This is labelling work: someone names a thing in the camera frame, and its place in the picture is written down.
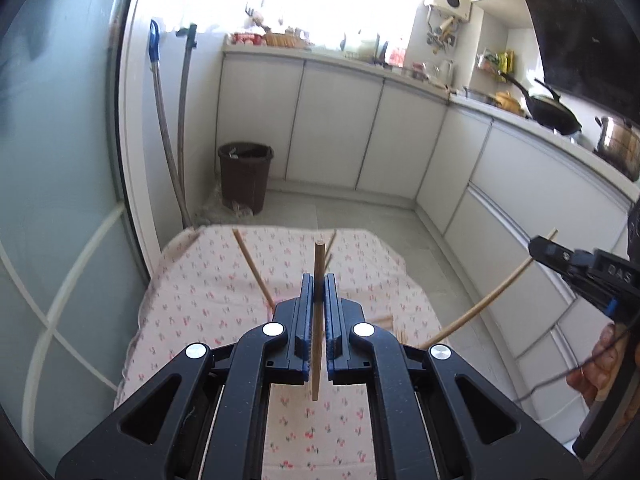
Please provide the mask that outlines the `person's right hand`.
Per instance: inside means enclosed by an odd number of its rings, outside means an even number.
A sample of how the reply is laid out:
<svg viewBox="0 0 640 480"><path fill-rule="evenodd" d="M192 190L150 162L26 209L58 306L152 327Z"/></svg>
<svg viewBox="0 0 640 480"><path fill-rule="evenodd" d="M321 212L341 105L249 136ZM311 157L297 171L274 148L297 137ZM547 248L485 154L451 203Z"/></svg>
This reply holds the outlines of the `person's right hand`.
<svg viewBox="0 0 640 480"><path fill-rule="evenodd" d="M579 370L570 372L566 378L567 385L582 396L588 408L611 381L614 368L622 359L614 344L616 336L614 324L605 326L592 349L591 360Z"/></svg>

